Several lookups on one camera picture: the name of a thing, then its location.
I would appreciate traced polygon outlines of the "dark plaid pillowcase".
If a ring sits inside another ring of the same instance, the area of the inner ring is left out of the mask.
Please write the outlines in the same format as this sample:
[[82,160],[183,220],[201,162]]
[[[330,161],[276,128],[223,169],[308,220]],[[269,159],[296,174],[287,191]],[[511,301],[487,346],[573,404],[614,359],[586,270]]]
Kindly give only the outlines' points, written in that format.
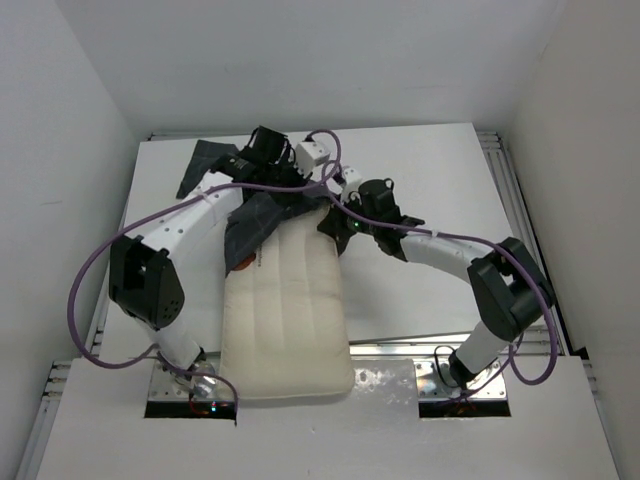
[[[176,198],[184,200],[218,160],[238,152],[234,144],[198,140]],[[287,206],[276,202],[276,193],[244,191],[243,197],[244,203],[228,217],[224,233],[226,275],[233,270],[241,270],[242,264],[257,252],[281,223],[326,207],[326,202],[320,197],[306,195],[298,199],[294,195],[285,196],[293,200]]]

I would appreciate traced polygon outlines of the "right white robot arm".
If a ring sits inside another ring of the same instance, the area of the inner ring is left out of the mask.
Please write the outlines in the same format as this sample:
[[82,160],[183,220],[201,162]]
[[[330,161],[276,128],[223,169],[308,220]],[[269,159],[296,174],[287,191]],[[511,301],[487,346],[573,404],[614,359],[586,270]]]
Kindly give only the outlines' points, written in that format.
[[429,230],[402,214],[389,179],[369,180],[334,198],[319,232],[344,252],[356,234],[372,237],[398,260],[422,264],[467,283],[479,322],[449,356],[448,384],[464,389],[539,318],[549,320],[556,295],[526,246],[517,238],[500,243]]

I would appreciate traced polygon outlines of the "cream pillow with bear print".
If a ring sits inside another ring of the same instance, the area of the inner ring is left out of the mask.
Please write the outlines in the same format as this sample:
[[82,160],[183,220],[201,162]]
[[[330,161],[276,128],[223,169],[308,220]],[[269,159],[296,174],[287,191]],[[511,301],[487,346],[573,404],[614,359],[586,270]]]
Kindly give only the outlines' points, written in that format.
[[328,209],[287,220],[225,280],[219,373],[240,399],[338,397],[354,385]]

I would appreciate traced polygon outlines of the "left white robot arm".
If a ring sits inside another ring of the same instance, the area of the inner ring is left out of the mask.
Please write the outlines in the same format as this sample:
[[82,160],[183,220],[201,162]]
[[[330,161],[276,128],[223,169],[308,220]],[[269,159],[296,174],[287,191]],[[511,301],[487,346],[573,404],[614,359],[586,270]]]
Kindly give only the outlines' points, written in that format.
[[156,219],[146,234],[123,235],[111,245],[109,297],[143,326],[167,363],[191,371],[204,356],[181,318],[178,265],[225,223],[225,267],[239,266],[280,223],[311,209],[303,195],[285,191],[306,185],[326,158],[314,142],[292,145],[266,127],[242,149],[200,140],[176,194],[185,208]]

